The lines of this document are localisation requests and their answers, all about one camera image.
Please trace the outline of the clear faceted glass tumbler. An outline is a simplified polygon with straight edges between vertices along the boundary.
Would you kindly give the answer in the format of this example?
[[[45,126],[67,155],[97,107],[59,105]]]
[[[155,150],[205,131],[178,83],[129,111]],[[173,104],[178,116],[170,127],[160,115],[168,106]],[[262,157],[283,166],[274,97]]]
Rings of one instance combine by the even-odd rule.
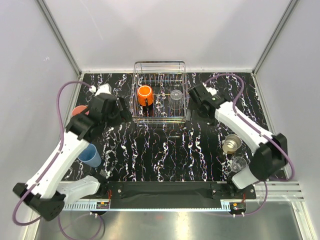
[[[173,89],[168,98],[168,106],[171,110],[177,111],[184,108],[184,95],[179,89]]]

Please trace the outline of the orange cup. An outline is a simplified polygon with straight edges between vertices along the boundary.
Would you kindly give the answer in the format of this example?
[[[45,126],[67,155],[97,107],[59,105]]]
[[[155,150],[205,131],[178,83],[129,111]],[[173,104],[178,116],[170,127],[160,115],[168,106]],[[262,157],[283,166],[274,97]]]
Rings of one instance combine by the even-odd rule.
[[[154,102],[153,89],[149,85],[140,86],[137,90],[137,99],[141,106],[151,106]]]

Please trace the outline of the pink plastic cup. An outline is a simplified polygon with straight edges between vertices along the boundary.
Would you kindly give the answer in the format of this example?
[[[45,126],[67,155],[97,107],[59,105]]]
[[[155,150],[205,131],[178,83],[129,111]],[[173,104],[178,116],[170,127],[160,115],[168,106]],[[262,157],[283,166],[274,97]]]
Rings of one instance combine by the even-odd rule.
[[[78,105],[78,106],[76,106],[76,107],[72,110],[71,116],[74,117],[74,116],[80,114],[80,113],[83,112],[85,109],[87,109],[87,107],[88,107],[87,105]]]

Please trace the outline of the blue plastic cup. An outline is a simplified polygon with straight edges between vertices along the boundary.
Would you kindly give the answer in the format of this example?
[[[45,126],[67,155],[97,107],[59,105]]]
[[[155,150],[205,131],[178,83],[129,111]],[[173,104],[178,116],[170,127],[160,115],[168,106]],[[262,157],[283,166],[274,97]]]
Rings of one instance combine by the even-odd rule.
[[[77,158],[79,161],[87,164],[92,168],[97,168],[102,163],[101,156],[96,146],[92,143],[90,143],[88,147],[83,150]]]

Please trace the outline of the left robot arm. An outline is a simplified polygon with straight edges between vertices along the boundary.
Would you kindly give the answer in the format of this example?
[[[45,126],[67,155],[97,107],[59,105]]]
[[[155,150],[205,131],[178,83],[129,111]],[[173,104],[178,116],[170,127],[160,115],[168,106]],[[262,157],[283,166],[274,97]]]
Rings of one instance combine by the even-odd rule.
[[[17,183],[13,192],[19,204],[25,203],[46,221],[55,219],[66,204],[86,196],[101,199],[107,195],[107,180],[102,171],[60,185],[60,181],[89,144],[106,128],[132,121],[127,101],[107,93],[95,96],[88,107],[73,116],[63,131],[60,143],[40,170],[26,183]]]

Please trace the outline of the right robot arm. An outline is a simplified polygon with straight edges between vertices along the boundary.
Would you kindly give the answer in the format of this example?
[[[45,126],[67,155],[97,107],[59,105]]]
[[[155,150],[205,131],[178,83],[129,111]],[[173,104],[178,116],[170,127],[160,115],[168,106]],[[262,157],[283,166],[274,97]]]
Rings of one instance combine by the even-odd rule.
[[[267,180],[289,161],[287,138],[257,125],[223,94],[209,90],[203,84],[188,91],[190,116],[203,120],[215,119],[231,129],[250,148],[253,156],[249,164],[235,173],[226,186],[226,192],[233,199],[239,198],[245,188],[256,182]]]

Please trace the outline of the metal cup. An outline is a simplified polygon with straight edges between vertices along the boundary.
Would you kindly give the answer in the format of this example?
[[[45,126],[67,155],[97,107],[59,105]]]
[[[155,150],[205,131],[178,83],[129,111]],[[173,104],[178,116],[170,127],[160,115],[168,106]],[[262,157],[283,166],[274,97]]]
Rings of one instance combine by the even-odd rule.
[[[229,134],[222,143],[222,150],[226,154],[233,154],[241,147],[241,145],[242,139],[239,136]]]

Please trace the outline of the small clear plastic cup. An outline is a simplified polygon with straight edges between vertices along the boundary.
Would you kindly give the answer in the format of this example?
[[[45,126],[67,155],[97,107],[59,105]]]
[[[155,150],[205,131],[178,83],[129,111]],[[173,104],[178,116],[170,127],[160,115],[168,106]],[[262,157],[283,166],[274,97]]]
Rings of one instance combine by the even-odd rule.
[[[238,173],[248,165],[247,160],[244,157],[236,156],[232,159],[230,168],[234,173]]]

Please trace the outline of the black base bar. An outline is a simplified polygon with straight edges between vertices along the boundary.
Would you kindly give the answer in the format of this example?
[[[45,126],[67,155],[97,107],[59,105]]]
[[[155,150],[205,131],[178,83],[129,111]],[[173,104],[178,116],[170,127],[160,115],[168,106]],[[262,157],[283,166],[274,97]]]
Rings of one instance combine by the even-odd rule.
[[[252,185],[236,190],[218,181],[110,181],[103,187],[115,209],[217,209],[222,200],[255,200]]]

